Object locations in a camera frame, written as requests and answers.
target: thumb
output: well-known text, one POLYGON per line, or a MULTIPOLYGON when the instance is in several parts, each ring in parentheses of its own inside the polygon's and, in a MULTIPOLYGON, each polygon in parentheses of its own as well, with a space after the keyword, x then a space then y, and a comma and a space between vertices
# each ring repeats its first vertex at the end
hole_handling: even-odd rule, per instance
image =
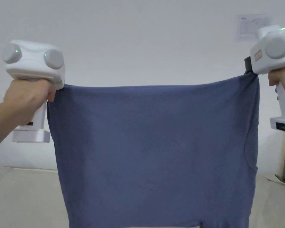
POLYGON ((268 74, 268 79, 269 79, 269 86, 276 86, 277 84, 279 84, 279 81, 281 79, 281 72, 280 70, 275 70, 275 71, 271 71, 268 74))
POLYGON ((49 93, 48 93, 48 96, 47 96, 47 100, 50 101, 50 102, 53 102, 54 101, 54 98, 55 98, 55 94, 56 94, 56 88, 55 86, 52 84, 50 89, 49 89, 49 93))

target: gripper gray knob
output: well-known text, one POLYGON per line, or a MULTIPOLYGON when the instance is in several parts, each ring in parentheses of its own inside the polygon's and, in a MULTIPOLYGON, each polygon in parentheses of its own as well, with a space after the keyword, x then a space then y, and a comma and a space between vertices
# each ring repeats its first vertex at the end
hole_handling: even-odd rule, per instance
POLYGON ((285 37, 275 37, 265 47, 265 52, 271 59, 285 57, 285 37))
POLYGON ((59 51, 50 49, 44 53, 44 61, 48 67, 60 69, 64 64, 64 57, 59 51))
POLYGON ((2 53, 2 59, 4 62, 11 64, 19 61, 22 57, 21 49, 18 45, 15 43, 9 43, 7 46, 5 46, 3 53, 2 53))

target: finger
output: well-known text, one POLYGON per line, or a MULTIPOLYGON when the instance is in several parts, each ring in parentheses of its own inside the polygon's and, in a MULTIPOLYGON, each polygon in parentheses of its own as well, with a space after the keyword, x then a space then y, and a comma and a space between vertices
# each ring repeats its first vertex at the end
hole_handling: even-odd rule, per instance
POLYGON ((269 86, 275 86, 279 84, 280 78, 278 71, 271 71, 268 74, 269 86))
POLYGON ((49 95, 47 97, 48 101, 53 102, 54 98, 55 98, 55 94, 56 94, 56 89, 49 93, 49 95))

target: beige floor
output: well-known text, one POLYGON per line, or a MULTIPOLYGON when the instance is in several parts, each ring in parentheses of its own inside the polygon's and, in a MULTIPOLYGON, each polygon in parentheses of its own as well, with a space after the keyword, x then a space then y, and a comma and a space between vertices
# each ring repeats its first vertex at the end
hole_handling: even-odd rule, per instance
MULTIPOLYGON (((68 228, 57 172, 0 168, 0 228, 45 227, 68 228)), ((285 186, 257 177, 250 228, 277 227, 285 228, 285 186)))

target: black clamp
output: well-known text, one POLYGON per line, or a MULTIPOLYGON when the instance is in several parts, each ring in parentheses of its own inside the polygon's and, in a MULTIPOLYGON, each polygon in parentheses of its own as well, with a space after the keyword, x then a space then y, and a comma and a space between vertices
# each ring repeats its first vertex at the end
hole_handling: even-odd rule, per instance
POLYGON ((246 73, 253 73, 250 56, 245 59, 245 68, 246 68, 246 73))

